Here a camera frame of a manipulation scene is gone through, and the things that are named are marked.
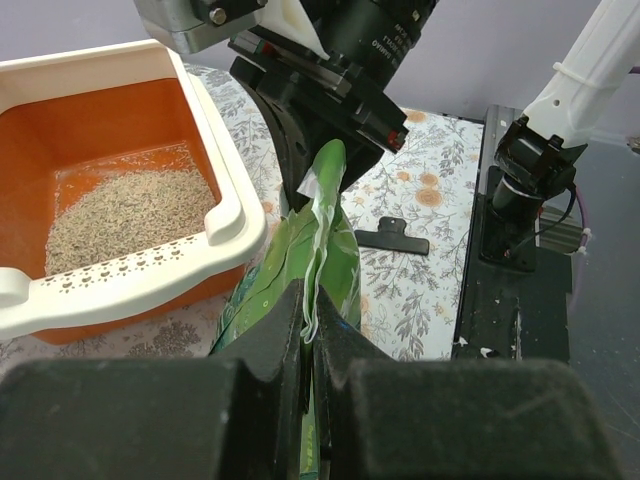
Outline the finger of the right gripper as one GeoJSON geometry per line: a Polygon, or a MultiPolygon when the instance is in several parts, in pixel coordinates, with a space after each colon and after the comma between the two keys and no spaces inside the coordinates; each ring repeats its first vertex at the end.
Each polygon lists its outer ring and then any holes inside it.
{"type": "Polygon", "coordinates": [[[375,114],[348,118],[339,126],[339,138],[346,146],[346,170],[340,192],[346,191],[381,159],[385,150],[383,124],[375,114]]]}
{"type": "Polygon", "coordinates": [[[234,60],[230,73],[249,94],[266,122],[288,207],[301,210],[308,199],[298,188],[312,162],[311,117],[302,102],[304,79],[295,72],[264,70],[242,57],[234,60]]]}

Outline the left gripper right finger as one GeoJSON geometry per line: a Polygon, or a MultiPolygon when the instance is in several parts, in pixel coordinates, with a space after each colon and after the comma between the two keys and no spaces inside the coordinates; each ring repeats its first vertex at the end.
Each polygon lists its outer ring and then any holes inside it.
{"type": "Polygon", "coordinates": [[[323,479],[616,479],[579,377],[553,360],[396,361],[316,299],[323,479]]]}

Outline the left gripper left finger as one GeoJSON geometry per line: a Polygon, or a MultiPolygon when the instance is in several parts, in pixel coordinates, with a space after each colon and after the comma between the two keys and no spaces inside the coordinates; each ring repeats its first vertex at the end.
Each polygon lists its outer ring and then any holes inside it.
{"type": "Polygon", "coordinates": [[[1,384],[5,479],[295,479],[302,291],[204,358],[39,360],[1,384]]]}

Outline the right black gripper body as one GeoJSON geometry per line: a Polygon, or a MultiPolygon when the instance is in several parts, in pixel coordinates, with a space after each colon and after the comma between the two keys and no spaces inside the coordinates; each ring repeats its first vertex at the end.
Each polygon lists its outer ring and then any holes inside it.
{"type": "Polygon", "coordinates": [[[387,150],[399,150],[405,116],[385,94],[435,9],[433,1],[298,1],[328,55],[320,58],[299,40],[264,24],[234,36],[229,46],[268,70],[277,61],[289,76],[314,81],[341,115],[331,120],[387,150]]]}

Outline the black bag clip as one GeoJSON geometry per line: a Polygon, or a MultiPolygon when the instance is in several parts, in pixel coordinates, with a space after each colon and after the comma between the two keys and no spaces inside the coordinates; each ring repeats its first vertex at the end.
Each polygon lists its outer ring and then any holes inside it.
{"type": "Polygon", "coordinates": [[[357,229],[354,234],[358,245],[363,248],[428,256],[430,242],[426,238],[408,236],[406,227],[404,219],[383,216],[378,220],[376,231],[357,229]]]}

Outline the green litter bag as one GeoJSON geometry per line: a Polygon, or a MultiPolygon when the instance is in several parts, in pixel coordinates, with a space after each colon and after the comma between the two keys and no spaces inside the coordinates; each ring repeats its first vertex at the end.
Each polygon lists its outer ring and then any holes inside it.
{"type": "Polygon", "coordinates": [[[221,386],[203,479],[348,479],[357,473],[350,397],[360,260],[340,204],[342,141],[328,141],[304,178],[309,202],[275,230],[261,263],[227,302],[210,351],[221,386]]]}

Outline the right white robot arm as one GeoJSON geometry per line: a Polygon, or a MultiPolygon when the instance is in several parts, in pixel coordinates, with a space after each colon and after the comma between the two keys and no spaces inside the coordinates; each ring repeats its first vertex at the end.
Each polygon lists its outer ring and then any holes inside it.
{"type": "MultiPolygon", "coordinates": [[[[312,156],[329,139],[353,148],[344,184],[359,179],[407,136],[405,115],[384,93],[433,13],[431,1],[281,1],[230,39],[232,75],[253,96],[294,204],[312,156]]],[[[530,271],[543,203],[573,191],[575,164],[613,94],[639,58],[639,5],[603,1],[553,76],[499,139],[480,214],[480,255],[530,271]]]]}

